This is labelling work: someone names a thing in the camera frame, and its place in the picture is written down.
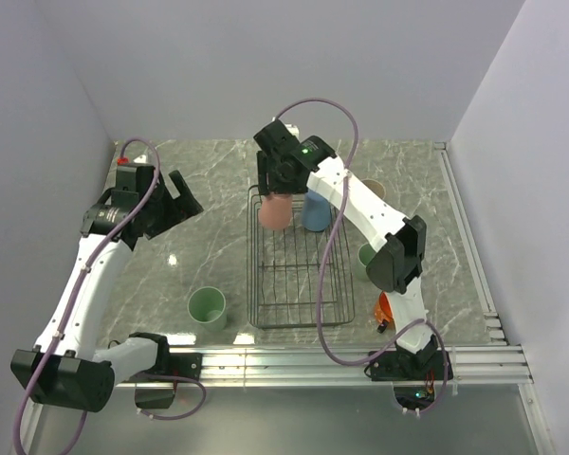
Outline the pink plastic cup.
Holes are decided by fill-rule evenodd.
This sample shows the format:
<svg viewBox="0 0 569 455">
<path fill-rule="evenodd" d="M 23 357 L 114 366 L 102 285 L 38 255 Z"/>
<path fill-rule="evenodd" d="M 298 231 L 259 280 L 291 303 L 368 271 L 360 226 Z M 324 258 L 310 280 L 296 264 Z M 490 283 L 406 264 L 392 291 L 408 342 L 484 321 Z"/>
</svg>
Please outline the pink plastic cup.
<svg viewBox="0 0 569 455">
<path fill-rule="evenodd" d="M 261 226 L 271 230 L 287 228 L 292 219 L 292 202 L 291 194 L 271 193 L 264 197 L 258 212 Z"/>
</svg>

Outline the blue plastic cup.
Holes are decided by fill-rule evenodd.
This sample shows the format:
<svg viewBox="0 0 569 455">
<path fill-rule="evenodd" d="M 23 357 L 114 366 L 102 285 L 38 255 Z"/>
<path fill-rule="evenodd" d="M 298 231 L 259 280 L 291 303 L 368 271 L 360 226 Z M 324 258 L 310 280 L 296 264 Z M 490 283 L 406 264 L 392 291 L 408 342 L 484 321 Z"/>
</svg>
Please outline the blue plastic cup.
<svg viewBox="0 0 569 455">
<path fill-rule="evenodd" d="M 326 230 L 330 223 L 330 203 L 316 192 L 308 190 L 303 199 L 303 227 L 312 232 L 321 232 Z"/>
</svg>

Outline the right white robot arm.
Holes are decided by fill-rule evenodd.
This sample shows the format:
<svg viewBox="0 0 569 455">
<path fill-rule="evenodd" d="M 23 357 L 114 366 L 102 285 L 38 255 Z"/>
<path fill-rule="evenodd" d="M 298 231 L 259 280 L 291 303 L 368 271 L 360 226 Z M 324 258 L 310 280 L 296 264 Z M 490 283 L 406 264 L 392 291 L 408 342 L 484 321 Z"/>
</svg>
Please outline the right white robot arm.
<svg viewBox="0 0 569 455">
<path fill-rule="evenodd" d="M 409 378 L 423 376 L 437 348 L 432 331 L 424 324 L 404 328 L 426 316 L 421 295 L 425 221 L 418 215 L 410 218 L 377 197 L 318 136 L 300 141 L 275 119 L 253 139 L 259 146 L 260 194 L 313 191 L 364 236 L 375 252 L 366 266 L 367 276 L 386 294 L 399 335 L 395 346 L 400 371 Z"/>
</svg>

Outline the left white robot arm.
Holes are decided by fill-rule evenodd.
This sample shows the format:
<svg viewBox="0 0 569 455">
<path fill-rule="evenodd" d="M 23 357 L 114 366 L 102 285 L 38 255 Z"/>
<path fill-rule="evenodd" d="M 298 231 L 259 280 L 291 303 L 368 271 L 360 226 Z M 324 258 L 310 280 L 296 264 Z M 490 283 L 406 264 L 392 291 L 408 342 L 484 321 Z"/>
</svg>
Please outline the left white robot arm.
<svg viewBox="0 0 569 455">
<path fill-rule="evenodd" d="M 101 319 L 116 279 L 139 238 L 152 239 L 202 212 L 183 176 L 169 174 L 172 197 L 151 164 L 120 162 L 116 183 L 83 217 L 77 260 L 48 325 L 10 369 L 33 402 L 98 412 L 116 385 L 142 373 L 160 381 L 172 369 L 164 335 L 135 332 L 112 350 L 98 349 Z"/>
</svg>

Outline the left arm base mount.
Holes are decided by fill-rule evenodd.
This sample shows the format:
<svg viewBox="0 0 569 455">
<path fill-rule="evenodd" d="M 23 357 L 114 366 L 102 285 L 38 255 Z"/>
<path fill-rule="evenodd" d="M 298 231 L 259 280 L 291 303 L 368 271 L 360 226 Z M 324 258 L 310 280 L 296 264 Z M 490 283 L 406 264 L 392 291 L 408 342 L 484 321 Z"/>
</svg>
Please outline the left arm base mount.
<svg viewBox="0 0 569 455">
<path fill-rule="evenodd" d="M 179 385 L 186 383 L 181 377 L 199 381 L 202 364 L 200 353 L 169 354 L 166 366 L 136 373 L 127 380 L 136 384 L 136 407 L 147 411 L 167 410 L 174 404 Z"/>
</svg>

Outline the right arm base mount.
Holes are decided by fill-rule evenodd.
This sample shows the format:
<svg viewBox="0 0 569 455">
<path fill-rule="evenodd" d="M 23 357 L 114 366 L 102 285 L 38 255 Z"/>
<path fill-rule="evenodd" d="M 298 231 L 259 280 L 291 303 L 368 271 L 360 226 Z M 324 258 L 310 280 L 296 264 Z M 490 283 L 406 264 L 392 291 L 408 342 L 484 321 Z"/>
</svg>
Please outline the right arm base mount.
<svg viewBox="0 0 569 455">
<path fill-rule="evenodd" d="M 396 403 L 406 411 L 421 413 L 436 401 L 436 383 L 453 379 L 449 354 L 440 350 L 422 357 L 388 351 L 364 369 L 372 382 L 393 382 Z"/>
</svg>

